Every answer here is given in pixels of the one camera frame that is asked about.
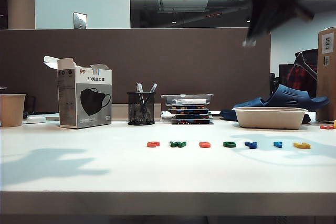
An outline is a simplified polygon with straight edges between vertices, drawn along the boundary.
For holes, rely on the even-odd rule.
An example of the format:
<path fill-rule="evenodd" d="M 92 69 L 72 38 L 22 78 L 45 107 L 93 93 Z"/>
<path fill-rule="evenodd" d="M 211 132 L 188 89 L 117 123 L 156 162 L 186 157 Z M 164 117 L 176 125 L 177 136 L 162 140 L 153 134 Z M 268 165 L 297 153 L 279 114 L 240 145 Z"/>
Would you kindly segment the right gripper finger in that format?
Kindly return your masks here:
<path fill-rule="evenodd" d="M 243 41 L 243 47 L 254 47 L 256 40 L 260 36 L 261 31 L 261 18 L 262 18 L 263 4 L 260 1 L 252 1 L 252 10 L 250 17 L 250 25 L 245 40 Z"/>
<path fill-rule="evenodd" d="M 272 31 L 278 26 L 281 26 L 286 21 L 286 8 L 284 6 L 278 6 L 277 8 L 262 6 L 260 8 L 258 20 L 258 36 L 263 36 L 265 33 Z"/>

